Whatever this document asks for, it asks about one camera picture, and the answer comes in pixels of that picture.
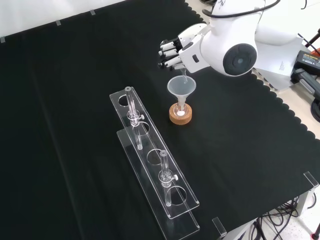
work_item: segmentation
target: black fabric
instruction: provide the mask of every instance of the black fabric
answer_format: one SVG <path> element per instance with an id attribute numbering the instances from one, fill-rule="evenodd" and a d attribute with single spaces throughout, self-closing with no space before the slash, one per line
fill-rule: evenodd
<path id="1" fill-rule="evenodd" d="M 320 101 L 318 99 L 313 100 L 310 111 L 314 119 L 320 123 Z"/>
<path id="2" fill-rule="evenodd" d="M 126 86 L 136 89 L 200 202 L 193 210 L 200 231 L 190 239 L 216 239 L 215 217 L 231 231 L 306 192 L 307 171 L 320 179 L 319 141 L 254 75 L 190 74 L 193 118 L 170 122 L 176 99 L 167 83 L 179 73 L 158 69 L 159 46 L 202 21 L 183 0 L 129 0 L 95 12 L 7 39 L 23 38 L 21 47 L 1 46 L 1 69 L 28 68 L 19 81 L 32 78 L 38 89 L 83 239 L 163 239 L 117 139 L 122 126 L 109 95 Z M 13 67 L 6 61 L 13 53 L 25 61 Z M 21 91 L 34 99 L 34 89 Z"/>
<path id="3" fill-rule="evenodd" d="M 0 239 L 79 240 L 21 35 L 0 44 Z"/>

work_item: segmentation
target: funnel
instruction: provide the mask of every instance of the funnel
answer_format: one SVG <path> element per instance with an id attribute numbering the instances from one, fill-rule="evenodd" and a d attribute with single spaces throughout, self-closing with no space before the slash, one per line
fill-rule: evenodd
<path id="1" fill-rule="evenodd" d="M 186 104 L 186 99 L 196 89 L 196 86 L 196 81 L 186 75 L 175 76 L 168 82 L 169 92 L 176 96 L 178 100 L 178 103 L 170 108 L 170 119 L 175 124 L 183 125 L 190 122 L 192 109 Z"/>

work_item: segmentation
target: test tube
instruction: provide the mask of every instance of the test tube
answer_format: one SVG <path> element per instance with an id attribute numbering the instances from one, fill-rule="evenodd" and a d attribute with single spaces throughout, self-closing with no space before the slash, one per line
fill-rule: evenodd
<path id="1" fill-rule="evenodd" d="M 165 205 L 168 207 L 171 206 L 171 188 L 164 187 L 164 200 L 165 200 Z"/>
<path id="2" fill-rule="evenodd" d="M 166 179 L 169 177 L 169 163 L 168 163 L 168 152 L 166 150 L 160 151 L 161 158 L 161 177 Z"/>
<path id="3" fill-rule="evenodd" d="M 133 126 L 133 134 L 135 137 L 135 141 L 136 141 L 136 146 L 138 148 L 138 150 L 142 150 L 142 140 L 141 140 L 141 135 L 140 135 L 140 131 L 139 131 L 139 123 L 137 126 Z"/>
<path id="4" fill-rule="evenodd" d="M 171 172 L 169 170 L 169 162 L 168 162 L 168 152 L 166 150 L 162 150 L 159 153 L 161 159 L 161 181 L 164 190 L 164 200 L 165 205 L 168 207 L 171 206 L 171 192 L 170 186 L 172 181 Z"/>
<path id="5" fill-rule="evenodd" d="M 136 145 L 138 150 L 142 150 L 142 140 L 141 140 L 141 134 L 139 130 L 139 116 L 136 111 L 135 107 L 135 101 L 132 96 L 132 88 L 130 86 L 127 86 L 125 89 L 125 95 L 126 95 L 126 100 L 128 102 L 129 106 L 129 117 L 130 117 L 130 122 L 132 125 L 132 131 L 135 137 Z"/>
<path id="6" fill-rule="evenodd" d="M 125 89 L 125 95 L 126 95 L 126 100 L 128 102 L 129 106 L 129 116 L 130 116 L 130 121 L 132 126 L 137 126 L 139 124 L 139 116 L 137 115 L 136 112 L 136 107 L 135 107 L 135 101 L 132 96 L 132 88 L 130 86 L 127 86 Z"/>

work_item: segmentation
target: white wall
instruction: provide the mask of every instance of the white wall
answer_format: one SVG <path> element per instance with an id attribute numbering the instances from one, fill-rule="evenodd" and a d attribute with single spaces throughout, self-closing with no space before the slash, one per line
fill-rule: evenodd
<path id="1" fill-rule="evenodd" d="M 123 0 L 0 0 L 0 37 Z"/>

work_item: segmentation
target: test tube rack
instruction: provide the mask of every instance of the test tube rack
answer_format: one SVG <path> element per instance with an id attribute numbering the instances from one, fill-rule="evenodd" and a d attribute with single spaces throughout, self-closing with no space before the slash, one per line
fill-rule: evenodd
<path id="1" fill-rule="evenodd" d="M 110 99 L 124 126 L 118 138 L 163 236 L 180 240 L 196 233 L 191 210 L 199 201 L 136 91 L 128 86 Z"/>

